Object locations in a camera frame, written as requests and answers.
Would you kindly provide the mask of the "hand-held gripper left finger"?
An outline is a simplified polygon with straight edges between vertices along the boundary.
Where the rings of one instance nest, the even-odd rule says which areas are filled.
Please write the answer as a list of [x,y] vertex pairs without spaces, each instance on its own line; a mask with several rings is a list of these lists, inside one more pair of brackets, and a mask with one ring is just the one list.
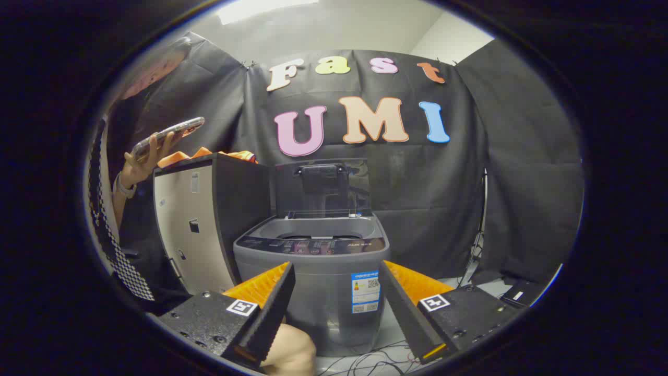
[[295,285],[284,262],[224,293],[202,292],[158,319],[213,355],[257,369],[269,354]]

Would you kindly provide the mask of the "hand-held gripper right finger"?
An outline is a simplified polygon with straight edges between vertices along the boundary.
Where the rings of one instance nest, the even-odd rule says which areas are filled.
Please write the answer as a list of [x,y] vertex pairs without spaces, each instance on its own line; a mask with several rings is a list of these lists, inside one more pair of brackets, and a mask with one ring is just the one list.
[[420,364],[477,347],[508,326],[518,309],[477,286],[453,288],[384,260],[379,283]]

